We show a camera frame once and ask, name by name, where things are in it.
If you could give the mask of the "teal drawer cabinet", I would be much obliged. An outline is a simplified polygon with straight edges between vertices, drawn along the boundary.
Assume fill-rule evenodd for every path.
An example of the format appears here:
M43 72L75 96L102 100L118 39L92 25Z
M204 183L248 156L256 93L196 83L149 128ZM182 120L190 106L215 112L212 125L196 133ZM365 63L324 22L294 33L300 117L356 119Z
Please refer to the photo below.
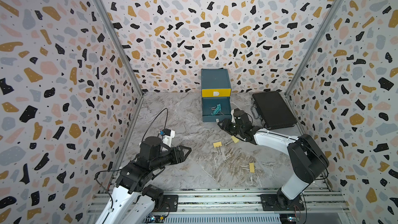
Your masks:
M227 69L201 69L201 93L203 89L228 88L232 90Z

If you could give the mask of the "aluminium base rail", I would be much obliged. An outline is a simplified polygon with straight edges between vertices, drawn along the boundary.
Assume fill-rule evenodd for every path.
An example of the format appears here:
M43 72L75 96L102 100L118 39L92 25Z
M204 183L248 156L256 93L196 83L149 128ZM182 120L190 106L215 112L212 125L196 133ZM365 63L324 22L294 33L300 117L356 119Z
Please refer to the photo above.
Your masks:
M299 196L305 210L263 211L260 196L276 194L274 189L206 189L171 190L164 195L178 195L178 210L165 215L163 224L353 224L348 205L342 194L322 189L309 189ZM107 194L94 196L89 206L86 224L96 221L110 198Z

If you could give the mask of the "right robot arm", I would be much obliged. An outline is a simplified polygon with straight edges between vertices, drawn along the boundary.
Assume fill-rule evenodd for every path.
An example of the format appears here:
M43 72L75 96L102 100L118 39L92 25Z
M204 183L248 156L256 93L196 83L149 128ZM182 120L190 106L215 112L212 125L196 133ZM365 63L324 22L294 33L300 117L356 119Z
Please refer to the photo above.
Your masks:
M231 119L219 121L218 126L240 141L265 146L289 156L293 173L276 194L283 208L290 205L329 167L325 154L310 135L285 136L252 125L248 114L238 108L233 111Z

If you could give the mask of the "yellow binder clip centre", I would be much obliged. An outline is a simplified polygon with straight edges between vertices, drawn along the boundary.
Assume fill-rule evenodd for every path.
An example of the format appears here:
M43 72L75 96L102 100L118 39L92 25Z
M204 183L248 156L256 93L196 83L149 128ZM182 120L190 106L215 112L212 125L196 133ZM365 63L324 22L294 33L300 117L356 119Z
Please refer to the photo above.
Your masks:
M215 143L213 143L213 147L214 148L218 148L218 147L221 147L222 146L222 143L221 142L215 142Z

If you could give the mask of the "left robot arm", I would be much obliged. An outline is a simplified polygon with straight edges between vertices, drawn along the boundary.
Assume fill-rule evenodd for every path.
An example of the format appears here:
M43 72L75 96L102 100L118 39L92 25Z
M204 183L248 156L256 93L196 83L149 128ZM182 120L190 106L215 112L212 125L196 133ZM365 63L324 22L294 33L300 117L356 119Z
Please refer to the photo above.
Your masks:
M170 147L156 136L145 138L136 159L120 169L115 187L97 224L140 224L156 209L164 206L164 191L148 184L154 171L185 162L192 148Z

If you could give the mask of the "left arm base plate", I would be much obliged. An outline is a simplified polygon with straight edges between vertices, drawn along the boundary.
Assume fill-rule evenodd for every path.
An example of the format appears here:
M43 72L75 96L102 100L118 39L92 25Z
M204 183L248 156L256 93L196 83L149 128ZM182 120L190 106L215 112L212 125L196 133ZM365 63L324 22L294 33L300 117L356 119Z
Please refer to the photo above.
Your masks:
M173 213L178 210L178 195L163 195L155 200L153 212Z

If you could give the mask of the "teal drawer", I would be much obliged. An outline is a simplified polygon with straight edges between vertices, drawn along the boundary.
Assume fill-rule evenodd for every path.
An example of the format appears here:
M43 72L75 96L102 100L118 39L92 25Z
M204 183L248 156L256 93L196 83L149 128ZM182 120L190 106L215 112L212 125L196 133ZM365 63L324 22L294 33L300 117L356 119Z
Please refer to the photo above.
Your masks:
M203 97L202 120L203 122L220 122L231 119L230 97Z

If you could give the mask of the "yellow top drawer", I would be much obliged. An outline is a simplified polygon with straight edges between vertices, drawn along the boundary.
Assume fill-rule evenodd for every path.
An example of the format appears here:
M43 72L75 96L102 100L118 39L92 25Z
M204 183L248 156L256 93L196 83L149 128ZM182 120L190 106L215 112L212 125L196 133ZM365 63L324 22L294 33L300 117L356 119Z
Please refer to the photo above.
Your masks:
M230 97L232 90L228 89L203 89L202 97Z

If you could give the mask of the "yellow binder clip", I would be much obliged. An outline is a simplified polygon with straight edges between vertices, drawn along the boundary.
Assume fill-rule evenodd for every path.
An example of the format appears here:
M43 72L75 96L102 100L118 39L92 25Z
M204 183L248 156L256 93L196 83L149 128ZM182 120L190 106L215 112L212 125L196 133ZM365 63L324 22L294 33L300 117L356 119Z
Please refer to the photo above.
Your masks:
M231 140L233 141L233 143L238 143L239 142L239 139L237 138L237 137L235 137L235 136L231 136Z
M250 164L249 164L249 171L250 171L250 173L254 173L254 172L255 172L255 165L254 165L254 163L250 163Z
M218 148L218 147L221 147L222 146L222 143L221 142L215 142L215 143L213 143L213 147L214 148Z

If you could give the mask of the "yellow binder clip upper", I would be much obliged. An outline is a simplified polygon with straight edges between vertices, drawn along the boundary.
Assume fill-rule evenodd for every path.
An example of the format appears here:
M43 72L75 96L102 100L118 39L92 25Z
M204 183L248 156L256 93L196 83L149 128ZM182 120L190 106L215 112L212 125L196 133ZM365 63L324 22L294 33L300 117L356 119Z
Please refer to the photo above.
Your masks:
M235 136L231 136L231 140L233 141L233 143L238 143L239 142L239 139L237 138L237 137L235 137Z

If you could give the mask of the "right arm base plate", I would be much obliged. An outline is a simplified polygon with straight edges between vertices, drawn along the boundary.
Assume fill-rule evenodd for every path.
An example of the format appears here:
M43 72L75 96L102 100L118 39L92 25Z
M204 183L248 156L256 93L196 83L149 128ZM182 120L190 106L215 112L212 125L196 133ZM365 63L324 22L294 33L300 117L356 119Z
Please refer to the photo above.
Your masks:
M262 194L260 196L260 202L263 211L304 211L304 201L300 196L290 200L285 198L284 195L277 194Z

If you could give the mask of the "yellow binder clip lower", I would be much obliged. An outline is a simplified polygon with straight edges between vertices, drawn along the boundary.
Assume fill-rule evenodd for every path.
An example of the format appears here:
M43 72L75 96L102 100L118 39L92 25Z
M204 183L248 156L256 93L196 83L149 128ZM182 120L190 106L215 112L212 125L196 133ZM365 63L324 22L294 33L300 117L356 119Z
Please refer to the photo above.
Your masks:
M254 165L254 163L250 163L250 164L249 164L249 171L250 171L250 173L254 173L254 172L255 172L255 165Z

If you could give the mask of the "small circuit board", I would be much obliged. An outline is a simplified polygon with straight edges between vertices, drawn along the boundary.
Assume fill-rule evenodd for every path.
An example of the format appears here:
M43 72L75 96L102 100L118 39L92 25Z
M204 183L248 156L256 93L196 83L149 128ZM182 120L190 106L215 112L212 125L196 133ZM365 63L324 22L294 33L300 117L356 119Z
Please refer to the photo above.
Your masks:
M148 215L145 219L145 224L162 224L166 218L167 216L165 215Z

